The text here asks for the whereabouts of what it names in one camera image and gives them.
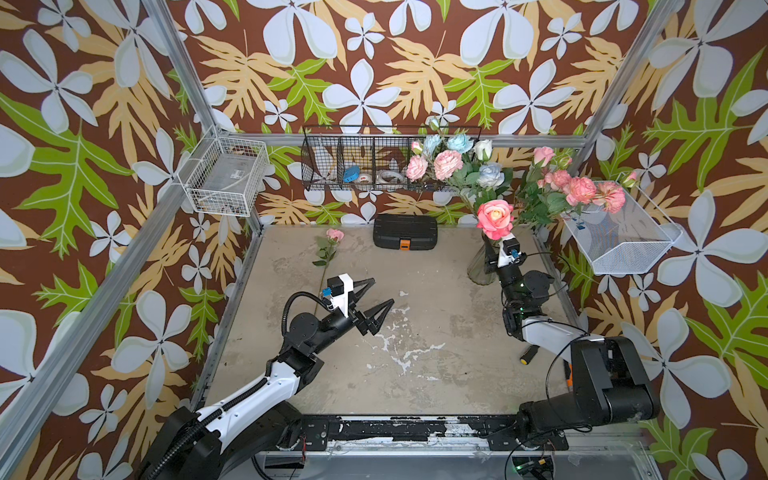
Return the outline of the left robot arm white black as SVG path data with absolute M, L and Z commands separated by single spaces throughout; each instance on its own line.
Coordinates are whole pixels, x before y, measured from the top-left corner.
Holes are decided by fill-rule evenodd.
M 301 414 L 288 403 L 318 375 L 319 355 L 352 330 L 375 336 L 395 304 L 368 310 L 359 303 L 374 285 L 342 274 L 318 295 L 293 293 L 281 316 L 282 345 L 265 371 L 224 399 L 192 411 L 177 409 L 141 461 L 139 479 L 219 479 L 263 449 L 276 446 Z

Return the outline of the pink peony spray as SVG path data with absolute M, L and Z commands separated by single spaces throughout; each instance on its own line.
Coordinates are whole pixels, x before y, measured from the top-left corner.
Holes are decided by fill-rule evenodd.
M 623 176 L 619 181 L 600 181 L 595 183 L 587 177 L 571 178 L 563 187 L 569 205 L 596 205 L 608 213 L 618 213 L 626 203 L 625 190 L 638 183 L 636 171 Z
M 536 147 L 522 183 L 515 193 L 516 222 L 530 227 L 547 226 L 574 206 L 566 197 L 572 179 L 572 158 L 551 147 Z

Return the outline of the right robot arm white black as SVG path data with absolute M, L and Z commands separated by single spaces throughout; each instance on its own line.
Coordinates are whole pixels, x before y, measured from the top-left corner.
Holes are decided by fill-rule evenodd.
M 545 272 L 522 273 L 523 257 L 484 261 L 501 286 L 502 320 L 506 333 L 528 345 L 520 362 L 529 363 L 541 350 L 568 367 L 566 393 L 545 393 L 543 400 L 521 404 L 514 421 L 515 439 L 534 446 L 552 441 L 567 430 L 632 423 L 656 418 L 659 396 L 634 343 L 624 336 L 594 335 L 545 315 L 554 278 Z

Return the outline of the large pink rose stem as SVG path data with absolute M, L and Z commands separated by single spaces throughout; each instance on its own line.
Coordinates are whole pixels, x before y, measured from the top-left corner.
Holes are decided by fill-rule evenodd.
M 316 259 L 312 264 L 323 269 L 321 278 L 324 279 L 326 271 L 336 256 L 339 245 L 343 241 L 345 233 L 340 229 L 329 228 L 324 234 L 314 238 L 316 246 Z

